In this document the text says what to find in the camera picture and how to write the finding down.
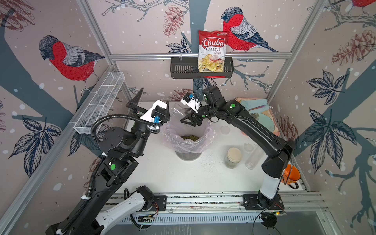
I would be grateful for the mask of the clear jar lid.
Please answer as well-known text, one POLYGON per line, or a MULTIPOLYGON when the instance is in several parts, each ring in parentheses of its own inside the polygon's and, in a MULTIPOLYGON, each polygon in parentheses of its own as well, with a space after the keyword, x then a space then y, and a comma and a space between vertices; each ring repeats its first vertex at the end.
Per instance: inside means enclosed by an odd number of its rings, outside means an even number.
POLYGON ((223 135, 228 135, 231 129, 229 126, 224 125, 224 126, 221 126, 220 131, 223 135))
POLYGON ((244 145, 244 150, 245 150, 246 152, 251 153, 251 152, 254 150, 254 146, 251 145, 251 144, 245 144, 245 145, 244 145))

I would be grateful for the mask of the beige lidded bean jar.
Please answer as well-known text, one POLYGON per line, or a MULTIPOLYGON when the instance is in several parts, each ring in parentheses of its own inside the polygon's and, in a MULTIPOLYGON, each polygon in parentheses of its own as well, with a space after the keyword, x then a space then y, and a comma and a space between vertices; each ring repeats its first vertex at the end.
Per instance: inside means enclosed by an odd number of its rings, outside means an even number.
POLYGON ((227 151, 224 163, 227 168, 233 169, 242 160, 242 152, 236 148, 232 147, 227 151))

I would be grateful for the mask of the tall clear bean jar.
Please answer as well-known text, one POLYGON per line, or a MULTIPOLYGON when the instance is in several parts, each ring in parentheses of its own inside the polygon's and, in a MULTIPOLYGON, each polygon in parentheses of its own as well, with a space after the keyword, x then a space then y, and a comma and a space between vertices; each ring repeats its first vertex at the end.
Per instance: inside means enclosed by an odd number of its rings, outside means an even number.
POLYGON ((255 147, 246 160, 245 166, 248 169, 253 170, 257 166, 259 161, 263 158, 264 154, 265 152, 260 146, 255 147))

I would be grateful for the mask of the short clear bean jar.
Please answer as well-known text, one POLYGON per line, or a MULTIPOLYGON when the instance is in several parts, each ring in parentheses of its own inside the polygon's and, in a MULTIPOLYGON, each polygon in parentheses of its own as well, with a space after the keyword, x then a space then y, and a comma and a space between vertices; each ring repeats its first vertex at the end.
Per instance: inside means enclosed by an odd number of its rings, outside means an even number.
POLYGON ((188 109, 181 103, 175 103, 170 111, 172 121, 180 121, 188 114, 188 109))

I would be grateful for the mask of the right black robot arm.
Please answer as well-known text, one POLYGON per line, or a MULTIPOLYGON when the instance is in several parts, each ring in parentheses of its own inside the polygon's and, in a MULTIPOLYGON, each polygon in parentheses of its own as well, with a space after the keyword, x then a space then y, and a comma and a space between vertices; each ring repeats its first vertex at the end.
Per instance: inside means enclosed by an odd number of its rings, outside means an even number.
POLYGON ((200 126, 204 119, 216 117, 250 137, 267 155, 261 165, 264 177, 257 200, 262 209, 270 209, 275 204, 282 175, 291 159, 293 142, 273 134, 236 100, 226 101, 218 87, 207 87, 202 93, 206 105, 202 105, 191 93, 182 97, 181 103, 189 106, 191 111, 180 120, 181 123, 200 126))

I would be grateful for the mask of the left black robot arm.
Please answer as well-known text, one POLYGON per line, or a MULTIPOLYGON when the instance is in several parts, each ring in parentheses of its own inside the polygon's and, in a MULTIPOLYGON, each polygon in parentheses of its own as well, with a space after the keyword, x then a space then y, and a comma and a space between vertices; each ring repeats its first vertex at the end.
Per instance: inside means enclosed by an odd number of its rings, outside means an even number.
POLYGON ((47 235, 104 235, 126 216, 152 207, 154 194, 141 186, 121 203, 102 210, 138 166, 136 158, 143 156, 149 136, 158 134, 160 127, 170 120, 169 101, 158 100, 146 110, 138 106, 142 94, 140 90, 127 103, 130 114, 107 115, 93 124, 91 137, 101 151, 100 161, 80 203, 64 221, 49 226, 47 235), (116 118, 134 121, 131 131, 112 127, 99 139, 97 128, 106 120, 116 118))

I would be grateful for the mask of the mung beans in bin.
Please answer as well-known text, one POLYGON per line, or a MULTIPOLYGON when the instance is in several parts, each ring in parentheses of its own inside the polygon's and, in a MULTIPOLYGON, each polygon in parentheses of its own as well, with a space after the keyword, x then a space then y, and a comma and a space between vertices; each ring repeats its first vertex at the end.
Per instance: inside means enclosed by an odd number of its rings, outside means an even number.
POLYGON ((192 140, 192 141, 197 141, 199 140, 200 138, 196 135, 187 135, 187 136, 182 136, 181 137, 183 140, 192 140))

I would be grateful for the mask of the mesh waste bin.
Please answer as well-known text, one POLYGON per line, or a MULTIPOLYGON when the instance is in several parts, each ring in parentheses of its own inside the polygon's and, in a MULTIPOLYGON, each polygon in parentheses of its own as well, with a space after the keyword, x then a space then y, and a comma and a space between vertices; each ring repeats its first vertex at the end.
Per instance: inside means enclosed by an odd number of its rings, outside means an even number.
POLYGON ((170 109, 170 121, 163 129, 164 143, 184 161, 198 159, 216 136, 213 126, 207 120, 195 127, 181 123, 181 119, 189 113, 189 110, 181 104, 174 104, 170 109))

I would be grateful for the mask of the teal folded cloth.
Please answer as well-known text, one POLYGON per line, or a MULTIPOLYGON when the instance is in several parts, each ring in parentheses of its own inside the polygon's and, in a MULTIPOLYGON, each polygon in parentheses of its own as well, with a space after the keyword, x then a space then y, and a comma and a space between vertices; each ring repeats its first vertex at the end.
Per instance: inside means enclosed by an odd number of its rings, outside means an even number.
POLYGON ((266 99, 244 99, 240 103, 250 114, 262 113, 270 109, 266 99))

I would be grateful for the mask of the teal plate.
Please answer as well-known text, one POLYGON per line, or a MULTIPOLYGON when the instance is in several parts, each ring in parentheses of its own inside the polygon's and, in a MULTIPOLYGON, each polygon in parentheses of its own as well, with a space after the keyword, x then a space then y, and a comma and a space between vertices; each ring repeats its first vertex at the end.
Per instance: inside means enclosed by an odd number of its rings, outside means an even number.
POLYGON ((272 118, 262 113, 254 113, 254 115, 255 119, 267 130, 269 130, 270 132, 273 132, 275 130, 275 124, 272 118))

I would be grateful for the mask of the red Chuba chips bag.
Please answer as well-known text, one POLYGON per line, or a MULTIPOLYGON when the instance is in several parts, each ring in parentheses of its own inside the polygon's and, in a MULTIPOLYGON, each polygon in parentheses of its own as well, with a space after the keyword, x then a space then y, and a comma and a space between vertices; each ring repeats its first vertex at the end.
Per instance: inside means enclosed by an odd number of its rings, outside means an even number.
POLYGON ((198 71, 203 73, 224 72, 228 32, 198 31, 198 71))

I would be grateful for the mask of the orange mug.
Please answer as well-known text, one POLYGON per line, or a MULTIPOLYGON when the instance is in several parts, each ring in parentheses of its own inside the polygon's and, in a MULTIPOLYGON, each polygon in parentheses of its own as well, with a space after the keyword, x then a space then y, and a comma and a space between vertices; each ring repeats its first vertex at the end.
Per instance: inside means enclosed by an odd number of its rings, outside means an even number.
POLYGON ((300 180, 301 175, 299 170, 292 164, 288 164, 283 172, 282 181, 285 185, 288 185, 293 190, 299 188, 298 181, 300 180))

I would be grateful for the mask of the black wall basket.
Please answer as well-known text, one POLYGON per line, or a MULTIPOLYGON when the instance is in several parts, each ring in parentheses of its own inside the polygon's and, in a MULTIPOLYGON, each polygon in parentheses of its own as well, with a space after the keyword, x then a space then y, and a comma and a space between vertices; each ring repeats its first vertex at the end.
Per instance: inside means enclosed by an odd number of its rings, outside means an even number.
POLYGON ((174 58, 170 60, 170 73, 173 79, 231 78, 234 73, 233 59, 225 58, 224 72, 200 72, 197 57, 174 58))

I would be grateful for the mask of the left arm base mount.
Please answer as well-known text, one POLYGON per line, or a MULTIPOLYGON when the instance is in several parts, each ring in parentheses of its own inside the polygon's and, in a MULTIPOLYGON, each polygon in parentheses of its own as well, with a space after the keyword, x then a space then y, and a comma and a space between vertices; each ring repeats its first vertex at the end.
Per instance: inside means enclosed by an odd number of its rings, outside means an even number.
POLYGON ((157 195, 153 197, 153 201, 148 201, 146 205, 137 212, 156 213, 165 212, 167 206, 167 196, 157 195))

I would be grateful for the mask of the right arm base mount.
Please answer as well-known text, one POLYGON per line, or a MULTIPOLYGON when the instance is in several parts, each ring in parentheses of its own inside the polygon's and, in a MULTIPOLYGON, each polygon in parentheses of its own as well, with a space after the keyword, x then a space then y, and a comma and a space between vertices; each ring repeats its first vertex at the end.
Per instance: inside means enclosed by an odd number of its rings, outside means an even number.
POLYGON ((277 194, 273 199, 268 199, 262 194, 244 194, 241 204, 246 211, 274 210, 282 211, 285 209, 281 196, 277 194))

